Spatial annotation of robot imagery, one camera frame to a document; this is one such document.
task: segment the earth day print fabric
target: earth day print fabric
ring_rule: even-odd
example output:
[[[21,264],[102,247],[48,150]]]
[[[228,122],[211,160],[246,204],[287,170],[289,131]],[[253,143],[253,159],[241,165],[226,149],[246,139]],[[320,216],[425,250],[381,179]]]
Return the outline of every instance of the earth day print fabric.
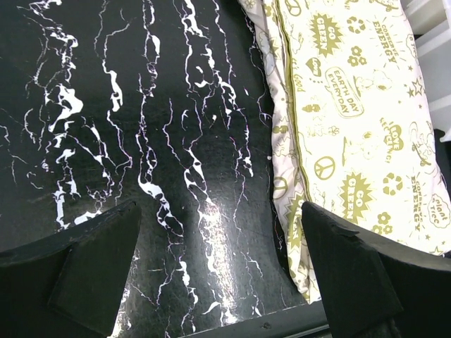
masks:
[[[239,2],[275,103],[273,199],[299,292],[321,298],[304,201],[414,249],[451,250],[450,198],[400,1]]]

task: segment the star print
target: star print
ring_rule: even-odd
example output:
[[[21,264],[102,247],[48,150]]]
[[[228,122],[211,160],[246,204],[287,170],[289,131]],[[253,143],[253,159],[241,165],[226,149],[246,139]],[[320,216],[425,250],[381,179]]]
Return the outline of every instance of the star print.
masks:
[[[429,253],[438,256],[438,255],[443,254],[443,251],[439,250],[439,249],[438,249],[438,246],[436,246],[436,247],[435,247],[435,250],[432,251],[432,252],[429,252]]]
[[[423,85],[420,83],[420,79],[416,79],[415,82],[412,82],[415,88],[415,95],[421,95],[423,93]]]
[[[274,43],[275,43],[275,39],[274,38],[269,39],[269,44],[271,46],[271,50],[273,51],[274,54],[276,54],[277,50],[279,50],[279,47],[276,46]]]

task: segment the peace sign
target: peace sign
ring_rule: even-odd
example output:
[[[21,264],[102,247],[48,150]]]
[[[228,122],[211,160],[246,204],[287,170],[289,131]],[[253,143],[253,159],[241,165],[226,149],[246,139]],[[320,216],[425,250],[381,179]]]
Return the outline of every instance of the peace sign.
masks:
[[[287,6],[288,12],[290,12],[291,15],[301,15],[302,9],[297,0],[285,0],[285,5]]]
[[[321,157],[315,162],[315,175],[321,181],[328,180],[335,172],[335,161],[330,156]]]
[[[285,178],[276,176],[273,181],[274,193],[273,199],[278,200],[285,196],[288,190],[288,182]]]

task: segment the yellow-green print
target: yellow-green print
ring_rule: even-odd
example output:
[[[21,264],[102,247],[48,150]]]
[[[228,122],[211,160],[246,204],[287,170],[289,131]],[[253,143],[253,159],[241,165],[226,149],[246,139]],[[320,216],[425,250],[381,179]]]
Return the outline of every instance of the yellow-green print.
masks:
[[[379,122],[385,132],[383,141],[388,147],[385,162],[390,163],[392,159],[392,152],[400,151],[404,148],[404,142],[401,139],[402,129],[399,125],[395,125],[394,122],[387,123],[384,118],[381,118]]]
[[[307,113],[318,113],[321,110],[321,107],[319,104],[307,104],[306,106],[302,107],[302,110]]]
[[[375,232],[376,234],[391,234],[393,232],[393,227],[391,225],[374,225],[371,231]]]
[[[318,189],[318,185],[313,184],[313,187],[311,189],[311,195],[313,196],[313,201],[318,204],[319,206],[322,206],[323,208],[326,207],[326,193],[322,192]]]
[[[413,34],[409,34],[406,37],[406,47],[410,51],[410,55],[412,55],[412,58],[416,61],[418,64],[418,54],[416,53],[416,45],[415,45],[415,37]]]
[[[297,54],[297,52],[301,50],[302,43],[304,42],[302,33],[295,32],[295,25],[293,23],[290,23],[290,20],[288,19],[288,16],[286,13],[283,14],[283,20],[284,20],[285,30],[291,37],[291,39],[290,39],[291,52],[293,52],[293,54]]]
[[[287,6],[288,13],[292,16],[299,16],[302,13],[301,6],[297,0],[285,0],[285,5]]]
[[[299,168],[296,168],[295,185],[298,183],[302,184],[302,171]]]
[[[326,71],[327,91],[332,95],[338,113],[344,118],[356,118],[364,113],[359,97],[351,87],[346,75],[339,67]]]
[[[403,185],[402,178],[393,173],[388,173],[387,176],[383,178],[383,184],[383,193],[390,196],[394,196],[397,192],[401,191]]]
[[[302,241],[302,226],[301,217],[302,209],[301,205],[304,203],[304,195],[296,193],[296,196],[290,199],[290,204],[287,205],[288,212],[285,216],[288,219],[288,247],[289,248],[299,248],[301,247]],[[290,268],[291,278],[296,277],[297,266],[293,266],[290,253],[288,253],[288,263]]]
[[[264,4],[263,10],[268,18],[271,17],[274,23],[278,23],[276,11],[271,6]]]
[[[273,128],[274,134],[286,134],[288,132],[287,125],[278,125]]]
[[[372,4],[373,2],[384,6],[385,11],[387,12],[391,12],[393,9],[399,8],[398,6],[396,6],[395,0],[369,0],[370,4]]]
[[[247,10],[254,8],[255,0],[245,0],[245,6]]]
[[[409,86],[409,91],[407,92],[409,97],[421,96],[424,94],[424,86],[421,81],[421,77],[417,77],[415,81],[411,81],[412,87]]]
[[[343,36],[337,23],[326,14],[316,14],[310,21],[310,26],[319,55],[333,55],[334,49],[338,49],[338,43],[341,43],[340,37]]]
[[[316,77],[320,77],[322,72],[321,72],[321,61],[317,58],[310,58],[306,63],[307,67],[310,68],[311,73],[316,76]]]
[[[361,160],[371,160],[379,148],[380,139],[372,132],[365,132],[361,139],[348,139],[343,137],[343,153],[342,164],[345,165],[347,160],[353,158]]]
[[[450,207],[437,194],[432,195],[428,205],[429,220],[435,227],[444,229],[451,223]]]
[[[414,194],[414,222],[416,224],[415,230],[420,231],[423,224],[423,211],[421,206],[423,204],[423,195],[421,194],[420,182],[415,176],[412,176],[412,192]]]
[[[415,151],[420,159],[420,166],[431,165],[429,158],[435,156],[432,132],[420,133],[416,122],[410,124],[410,141],[412,142],[412,151]]]
[[[429,253],[430,253],[430,254],[433,254],[433,255],[435,255],[435,256],[443,255],[443,251],[440,250],[440,249],[438,248],[438,246],[435,247],[435,250],[434,250],[434,251],[429,251]]]
[[[356,4],[359,0],[345,0],[345,8],[351,9],[351,4]]]
[[[388,222],[392,219],[392,216],[388,215],[386,211],[380,213],[378,215],[378,223],[382,225],[387,225]]]
[[[382,92],[392,87],[392,80],[381,70],[374,70],[372,78],[354,77],[354,84],[359,96],[362,92],[370,89],[378,89]]]
[[[366,59],[362,56],[362,49],[359,46],[354,46],[351,48],[352,55],[347,59],[347,62],[352,67],[357,67],[358,65],[366,65]]]
[[[343,200],[343,218],[359,224],[359,219],[363,218],[362,212],[368,210],[368,202],[373,199],[369,196],[371,190],[370,184],[366,183],[366,178],[362,178],[362,174],[346,175],[341,187]]]
[[[315,175],[321,181],[326,181],[335,172],[335,161],[330,156],[321,157],[315,162]]]
[[[337,136],[340,134],[340,128],[336,125],[333,125],[332,127],[329,127],[329,135],[330,136]]]
[[[274,178],[274,193],[273,199],[281,199],[285,196],[288,190],[288,182],[283,177],[275,177]]]
[[[355,16],[351,16],[347,19],[347,29],[351,33],[360,34],[366,29],[365,23],[362,19],[357,19]]]
[[[302,84],[302,77],[298,74],[293,75],[293,82],[295,83],[296,92],[305,92]]]
[[[391,63],[397,63],[396,58],[399,56],[399,53],[395,48],[395,44],[393,43],[387,26],[381,24],[379,21],[373,21],[373,26],[376,30],[376,34],[378,35],[379,41],[381,42],[384,54],[388,58],[388,61],[390,61]]]

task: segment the printed fabric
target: printed fabric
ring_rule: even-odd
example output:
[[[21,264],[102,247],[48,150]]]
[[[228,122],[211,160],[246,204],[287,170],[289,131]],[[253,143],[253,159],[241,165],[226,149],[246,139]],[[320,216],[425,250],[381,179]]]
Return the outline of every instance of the printed fabric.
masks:
[[[299,292],[321,298],[304,201],[414,249],[451,250],[450,198],[400,1],[239,1],[275,103],[273,199]]]

